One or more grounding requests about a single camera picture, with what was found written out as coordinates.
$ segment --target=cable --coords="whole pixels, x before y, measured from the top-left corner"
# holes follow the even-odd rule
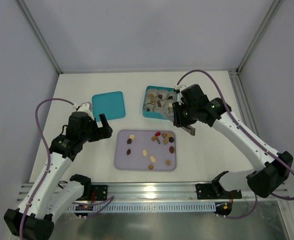
[[[243,219],[243,218],[245,218],[245,217],[247,217],[247,216],[249,216],[250,214],[253,213],[253,211],[257,207],[257,203],[258,203],[258,197],[255,194],[255,204],[253,205],[252,209],[248,213],[246,213],[244,215],[241,215],[241,216],[224,216],[224,215],[221,215],[221,214],[216,214],[216,216],[222,217],[224,219],[234,219],[234,220],[236,220],[236,219]]]
[[[219,96],[220,96],[220,98],[221,98],[221,100],[222,100],[222,103],[223,103],[223,105],[224,105],[224,107],[226,108],[226,111],[227,111],[227,113],[228,113],[228,115],[230,116],[230,118],[232,119],[232,121],[237,125],[237,127],[238,128],[240,128],[242,131],[243,131],[243,133],[248,137],[248,138],[250,138],[259,148],[261,148],[265,153],[267,153],[269,156],[271,156],[272,158],[274,158],[274,159],[276,159],[281,165],[283,165],[286,169],[288,169],[290,172],[291,172],[291,174],[294,176],[294,170],[292,170],[287,164],[285,164],[280,158],[278,158],[276,155],[274,155],[274,154],[272,154],[271,152],[269,152],[263,145],[261,145],[250,133],[248,133],[247,131],[246,131],[246,129],[244,129],[241,125],[240,125],[240,123],[233,117],[233,115],[231,114],[231,112],[230,112],[230,110],[229,110],[229,108],[228,108],[228,106],[227,106],[227,103],[226,103],[226,101],[225,101],[225,99],[224,99],[224,97],[223,97],[223,95],[222,95],[222,92],[221,92],[221,90],[220,90],[220,88],[219,88],[219,86],[218,86],[218,84],[216,83],[216,81],[213,79],[213,77],[209,74],[209,73],[207,73],[206,71],[204,71],[204,70],[200,70],[200,69],[195,69],[195,70],[191,70],[191,71],[189,71],[189,72],[187,72],[185,75],[183,75],[182,77],[181,77],[181,79],[178,81],[178,83],[177,83],[177,85],[179,85],[180,84],[180,82],[186,77],[186,76],[188,76],[189,74],[191,74],[191,73],[195,73],[195,72],[199,72],[199,73],[203,73],[203,74],[205,74],[211,81],[212,81],[212,83],[215,85],[215,87],[216,87],[216,89],[217,89],[217,91],[218,91],[218,93],[219,93]],[[274,197],[276,197],[276,198],[279,198],[279,199],[282,199],[282,200],[288,200],[288,201],[291,201],[291,200],[294,200],[294,197],[286,197],[286,196],[279,196],[279,195],[276,195],[276,194],[274,194],[274,193],[272,193],[271,194],[272,196],[274,196]]]
[[[40,137],[41,137],[41,139],[42,139],[42,141],[43,141],[43,143],[44,143],[44,145],[46,147],[48,164],[47,164],[46,171],[44,172],[43,176],[41,177],[41,179],[40,179],[38,185],[36,186],[35,190],[31,194],[31,196],[29,198],[29,201],[26,204],[25,211],[23,212],[21,223],[20,223],[20,229],[19,229],[20,240],[23,240],[23,226],[25,224],[26,216],[27,216],[28,210],[29,210],[29,208],[31,206],[31,202],[32,202],[34,196],[36,195],[37,191],[39,190],[41,184],[45,180],[45,178],[46,178],[46,176],[48,174],[48,171],[50,169],[50,165],[51,165],[50,150],[49,150],[47,141],[45,139],[45,136],[43,135],[43,132],[42,132],[42,129],[41,129],[41,126],[40,126],[40,123],[39,123],[39,116],[38,116],[38,111],[39,111],[39,108],[41,107],[41,105],[44,104],[44,103],[46,103],[46,102],[51,102],[51,101],[63,101],[63,102],[69,103],[71,105],[74,105],[74,103],[70,102],[69,100],[63,99],[63,98],[49,98],[49,99],[43,100],[41,103],[39,103],[38,106],[37,106],[37,108],[36,108],[35,116],[36,116],[37,128],[38,128]]]
[[[61,189],[64,189],[64,187],[61,186],[60,183],[67,184],[68,182],[67,182],[67,181],[59,181],[59,183],[58,183],[58,187],[61,188]]]

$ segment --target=metal frame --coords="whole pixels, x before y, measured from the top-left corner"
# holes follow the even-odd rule
[[[55,59],[55,57],[53,56],[46,40],[44,39],[44,37],[42,36],[42,33],[40,32],[38,25],[36,24],[36,21],[34,20],[33,16],[31,15],[31,12],[29,11],[26,3],[24,0],[16,0],[18,3],[18,6],[20,7],[23,15],[25,16],[27,22],[29,23],[32,31],[34,32],[36,38],[39,41],[39,44],[41,45],[41,47],[43,48],[43,50],[45,51],[45,53],[47,54],[52,66],[54,67],[54,69],[56,70],[56,72],[60,75],[62,74],[62,71]]]
[[[262,39],[263,35],[265,34],[266,30],[268,29],[271,21],[273,20],[274,16],[278,12],[283,0],[273,0],[272,4],[270,5],[266,15],[262,19],[262,22],[256,31],[253,39],[251,40],[249,47],[247,48],[242,60],[240,61],[239,67],[237,68],[237,73],[240,73],[243,70],[243,67],[249,60],[250,56],[253,54],[254,50],[258,46],[260,40]]]

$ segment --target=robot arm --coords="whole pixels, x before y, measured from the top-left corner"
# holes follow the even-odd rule
[[[247,190],[248,187],[262,198],[268,197],[279,187],[289,175],[289,170],[267,153],[278,156],[289,167],[293,158],[288,152],[280,154],[276,149],[268,146],[249,128],[247,128],[227,106],[234,120],[228,114],[223,101],[215,98],[209,101],[199,85],[185,87],[178,90],[178,102],[173,104],[174,125],[183,127],[190,132],[191,124],[201,121],[216,129],[228,138],[250,161],[254,169],[241,172],[223,172],[214,179],[214,191],[217,196],[223,196],[232,190]],[[250,135],[266,148],[260,149],[240,128],[245,129]]]
[[[66,134],[61,133],[51,143],[50,168],[48,169],[45,164],[35,184],[18,208],[7,210],[4,219],[13,235],[20,235],[22,216],[26,207],[29,206],[24,221],[23,237],[28,240],[49,239],[54,224],[61,214],[74,201],[87,199],[91,194],[91,179],[76,174],[70,178],[66,187],[53,197],[59,180],[82,150],[83,144],[111,137],[112,129],[104,114],[99,115],[102,127],[98,127],[91,110],[91,103],[86,102],[71,114]],[[46,177],[42,180],[45,172],[47,172]],[[29,204],[30,197],[35,190],[37,190],[36,194]]]

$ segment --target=white food item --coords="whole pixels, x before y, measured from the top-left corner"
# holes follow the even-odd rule
[[[151,157],[150,157],[150,161],[151,161],[152,163],[155,163],[155,162],[156,162],[156,158],[155,158],[154,156],[151,156]]]
[[[148,156],[148,152],[147,152],[147,150],[143,149],[143,150],[142,150],[142,155],[143,155],[144,157]]]

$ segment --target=chocolate piece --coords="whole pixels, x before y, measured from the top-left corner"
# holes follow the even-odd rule
[[[173,153],[175,152],[175,148],[174,148],[173,146],[171,146],[171,147],[169,148],[169,152],[170,152],[171,154],[173,154]]]

